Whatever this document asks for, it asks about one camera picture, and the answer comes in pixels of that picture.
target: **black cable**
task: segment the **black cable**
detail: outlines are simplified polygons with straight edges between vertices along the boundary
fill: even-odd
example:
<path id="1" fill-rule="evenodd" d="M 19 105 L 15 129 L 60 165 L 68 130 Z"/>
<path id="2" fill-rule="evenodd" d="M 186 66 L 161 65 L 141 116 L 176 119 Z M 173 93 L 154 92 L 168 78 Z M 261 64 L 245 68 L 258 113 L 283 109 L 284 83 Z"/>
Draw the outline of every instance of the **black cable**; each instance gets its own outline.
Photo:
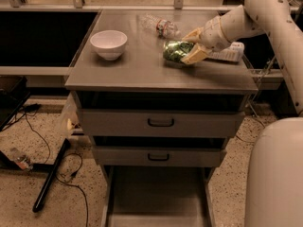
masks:
<path id="1" fill-rule="evenodd" d="M 2 131 L 6 131 L 7 129 L 9 129 L 11 126 L 13 126 L 15 123 L 18 123 L 26 114 L 23 113 L 19 118 L 17 118 L 17 114 L 10 120 L 10 122 L 6 125 L 6 127 L 4 127 Z"/>
<path id="2" fill-rule="evenodd" d="M 255 118 L 254 116 L 251 116 L 250 118 L 252 118 L 252 119 L 254 119 L 255 121 L 259 122 L 259 124 L 265 129 L 266 126 L 265 126 L 265 124 L 264 124 L 261 120 Z M 237 137 L 238 139 L 240 139 L 242 142 L 245 142 L 245 143 L 249 143 L 249 144 L 254 144 L 254 143 L 256 143 L 256 141 L 248 141 L 248 140 L 242 139 L 237 133 L 236 133 L 236 137 Z"/>
<path id="3" fill-rule="evenodd" d="M 70 175 L 70 176 L 71 176 L 71 179 L 73 179 L 73 178 L 76 177 L 78 171 L 82 168 L 83 159 L 82 159 L 82 157 L 81 157 L 79 154 L 77 154 L 77 153 L 70 153 L 70 154 L 68 154 L 68 155 L 65 155 L 65 156 L 63 157 L 63 159 L 66 158 L 67 156 L 70 156 L 70 155 L 77 155 L 77 156 L 80 157 L 80 166 L 78 167 L 78 169 L 77 169 L 76 171 L 74 171 L 74 172 Z M 59 177 L 58 177 L 57 175 L 56 175 L 56 179 L 57 179 L 60 183 L 66 185 L 66 186 L 76 187 L 76 188 L 78 188 L 78 190 L 81 191 L 82 195 L 84 196 L 85 206 L 86 206 L 86 224 L 85 224 L 85 226 L 88 227 L 88 203 L 87 203 L 87 198 L 86 198 L 85 192 L 83 191 L 83 189 L 82 189 L 79 185 L 74 185 L 74 184 L 70 184 L 70 183 L 68 183 L 68 182 L 66 182 L 66 181 L 62 181 L 62 180 L 59 179 Z"/>
<path id="4" fill-rule="evenodd" d="M 35 131 L 35 130 L 32 128 L 31 124 L 29 123 L 29 121 L 28 121 L 28 119 L 27 119 L 27 112 L 25 112 L 25 117 L 26 117 L 26 121 L 27 121 L 27 123 L 28 123 L 30 129 L 31 129 L 33 132 L 35 132 L 35 133 L 38 134 L 38 136 L 45 142 L 45 144 L 46 144 L 46 146 L 47 146 L 47 148 L 48 148 L 48 156 L 47 156 L 46 160 L 43 162 L 43 164 L 45 164 L 45 163 L 48 161 L 49 157 L 50 157 L 50 146 L 48 145 L 47 141 L 46 141 L 46 140 L 45 140 L 37 131 Z"/>

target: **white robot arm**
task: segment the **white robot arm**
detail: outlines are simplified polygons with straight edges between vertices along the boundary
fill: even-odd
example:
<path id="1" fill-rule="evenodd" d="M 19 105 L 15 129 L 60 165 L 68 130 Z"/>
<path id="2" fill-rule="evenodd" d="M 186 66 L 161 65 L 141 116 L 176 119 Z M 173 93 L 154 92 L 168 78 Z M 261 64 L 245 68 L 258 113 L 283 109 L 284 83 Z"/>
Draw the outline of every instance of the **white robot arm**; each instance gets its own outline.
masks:
<path id="1" fill-rule="evenodd" d="M 266 33 L 275 52 L 286 85 L 298 114 L 303 112 L 303 33 L 295 24 L 288 0 L 245 0 L 223 16 L 208 21 L 204 27 L 190 32 L 184 41 L 202 44 L 199 50 L 183 58 L 184 63 L 194 63 L 206 58 L 209 51 L 227 48 L 239 38 Z M 204 56 L 193 58 L 193 54 Z"/>

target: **black pole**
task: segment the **black pole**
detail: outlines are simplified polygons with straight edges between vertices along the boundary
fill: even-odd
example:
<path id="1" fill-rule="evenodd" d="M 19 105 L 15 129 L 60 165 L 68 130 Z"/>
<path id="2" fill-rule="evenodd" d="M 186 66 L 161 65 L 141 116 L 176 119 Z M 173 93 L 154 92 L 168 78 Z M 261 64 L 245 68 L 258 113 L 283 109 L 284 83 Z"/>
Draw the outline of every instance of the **black pole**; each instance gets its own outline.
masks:
<path id="1" fill-rule="evenodd" d="M 65 154 L 65 151 L 70 147 L 70 143 L 67 139 L 64 140 L 63 144 L 62 144 L 62 147 L 57 155 L 57 158 L 55 160 L 55 163 L 53 164 L 53 167 L 51 169 L 51 171 L 48 173 L 47 175 L 47 178 L 45 180 L 45 184 L 44 186 L 42 187 L 41 191 L 40 191 L 40 194 L 38 196 L 38 199 L 36 200 L 33 208 L 32 208 L 32 211 L 34 213 L 37 213 L 39 212 L 40 210 L 43 209 L 44 207 L 44 201 L 45 201 L 45 197 L 47 195 L 47 192 L 48 192 L 48 189 L 50 187 L 50 185 L 52 184 L 52 181 L 53 179 L 56 177 L 56 172 L 57 172 L 57 169 L 62 161 L 62 158 Z"/>

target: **table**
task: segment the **table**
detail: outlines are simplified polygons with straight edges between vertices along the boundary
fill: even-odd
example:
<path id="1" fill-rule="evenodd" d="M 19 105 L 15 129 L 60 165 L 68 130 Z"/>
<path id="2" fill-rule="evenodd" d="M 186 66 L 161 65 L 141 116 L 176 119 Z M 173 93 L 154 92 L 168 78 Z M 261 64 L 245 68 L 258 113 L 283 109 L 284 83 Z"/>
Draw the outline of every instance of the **table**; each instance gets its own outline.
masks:
<path id="1" fill-rule="evenodd" d="M 107 179 L 102 226 L 211 226 L 207 183 L 258 88 L 243 61 L 165 61 L 165 40 L 140 27 L 146 12 L 175 22 L 182 35 L 216 15 L 109 9 L 93 24 L 90 36 L 106 29 L 128 36 L 116 61 L 100 58 L 88 40 L 65 83 Z"/>

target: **terrazzo floor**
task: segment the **terrazzo floor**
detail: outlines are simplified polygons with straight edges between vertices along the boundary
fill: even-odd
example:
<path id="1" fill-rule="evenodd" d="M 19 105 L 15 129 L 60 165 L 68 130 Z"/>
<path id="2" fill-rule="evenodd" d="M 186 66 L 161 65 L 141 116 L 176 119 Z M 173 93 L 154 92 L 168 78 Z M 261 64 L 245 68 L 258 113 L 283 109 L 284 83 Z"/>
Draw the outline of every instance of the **terrazzo floor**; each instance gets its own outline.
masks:
<path id="1" fill-rule="evenodd" d="M 34 163 L 53 164 L 66 134 L 61 130 L 62 109 L 65 98 L 41 99 L 31 97 L 25 105 L 41 104 L 37 113 L 29 113 L 9 129 L 0 132 L 0 150 L 11 157 L 11 149 L 18 148 Z M 258 117 L 247 109 L 237 136 L 230 140 L 227 155 L 215 170 L 209 183 L 214 217 L 218 227 L 243 226 L 246 174 L 252 146 L 264 126 L 276 121 L 270 106 L 256 104 Z M 106 182 L 96 165 L 86 136 L 69 136 L 71 148 L 65 153 L 58 170 L 58 178 L 79 186 L 85 193 L 88 205 L 88 226 L 101 224 Z M 82 166 L 78 174 L 71 174 Z M 86 206 L 82 192 L 75 186 L 67 186 L 55 180 L 49 189 L 42 211 L 32 212 L 46 174 L 0 170 L 0 226 L 2 227 L 84 227 Z"/>

